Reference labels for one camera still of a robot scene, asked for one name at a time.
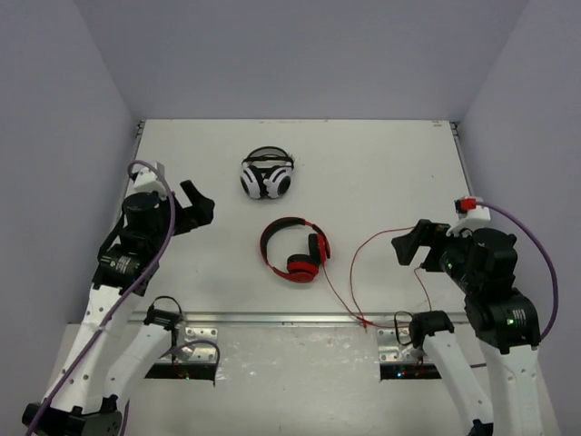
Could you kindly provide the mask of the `red black headphones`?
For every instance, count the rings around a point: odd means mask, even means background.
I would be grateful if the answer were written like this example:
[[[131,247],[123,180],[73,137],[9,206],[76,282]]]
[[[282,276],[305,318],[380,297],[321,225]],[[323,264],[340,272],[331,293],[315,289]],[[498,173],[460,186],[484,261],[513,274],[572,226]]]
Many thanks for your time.
[[[291,227],[298,226],[308,227],[311,229],[311,232],[308,235],[307,243],[308,252],[295,253],[290,255],[286,260],[286,269],[281,270],[269,261],[268,246],[270,239],[278,232],[290,229]],[[269,223],[262,231],[259,239],[259,249],[261,253],[261,258],[264,261],[265,265],[273,273],[275,273],[277,276],[281,277],[286,281],[294,283],[310,283],[317,278],[320,271],[323,271],[328,285],[330,286],[334,295],[339,299],[341,305],[346,310],[347,314],[354,321],[359,322],[364,329],[367,329],[370,326],[377,328],[395,328],[396,322],[393,322],[390,325],[377,324],[376,322],[372,322],[364,315],[364,312],[361,310],[355,297],[355,292],[353,288],[353,270],[355,267],[355,262],[357,261],[357,257],[359,255],[359,251],[362,248],[364,248],[368,243],[370,243],[373,239],[386,233],[397,233],[411,230],[412,230],[411,227],[403,227],[396,229],[388,229],[375,233],[371,235],[370,238],[368,238],[364,243],[362,243],[356,250],[356,252],[353,254],[350,263],[349,287],[351,300],[355,304],[355,308],[357,309],[357,311],[355,312],[351,310],[351,308],[340,297],[339,293],[335,290],[334,286],[332,285],[330,277],[328,276],[325,264],[331,258],[331,246],[327,235],[325,234],[325,232],[322,231],[322,229],[317,224],[300,217],[294,216],[281,217]]]

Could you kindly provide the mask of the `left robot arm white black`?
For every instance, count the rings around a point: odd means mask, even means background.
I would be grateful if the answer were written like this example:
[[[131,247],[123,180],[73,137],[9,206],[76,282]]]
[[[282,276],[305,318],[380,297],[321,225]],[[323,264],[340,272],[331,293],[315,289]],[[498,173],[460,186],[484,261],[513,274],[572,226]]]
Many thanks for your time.
[[[123,200],[121,215],[103,241],[89,301],[58,378],[40,402],[28,404],[29,435],[122,435],[132,390],[154,364],[177,349],[182,311],[150,307],[137,336],[117,346],[173,236],[208,225],[214,200],[189,181],[182,207],[155,183]]]

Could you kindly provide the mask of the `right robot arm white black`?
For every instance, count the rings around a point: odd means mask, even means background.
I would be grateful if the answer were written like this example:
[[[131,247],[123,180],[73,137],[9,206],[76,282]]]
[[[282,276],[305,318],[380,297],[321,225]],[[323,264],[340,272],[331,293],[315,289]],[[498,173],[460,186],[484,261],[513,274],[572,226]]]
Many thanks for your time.
[[[484,392],[458,346],[455,328],[443,311],[420,312],[409,324],[411,345],[433,362],[457,407],[467,435],[542,435],[537,392],[541,332],[534,304],[513,283],[517,238],[491,228],[462,229],[420,220],[391,243],[399,264],[445,273],[465,294],[468,323],[485,358],[489,392]]]

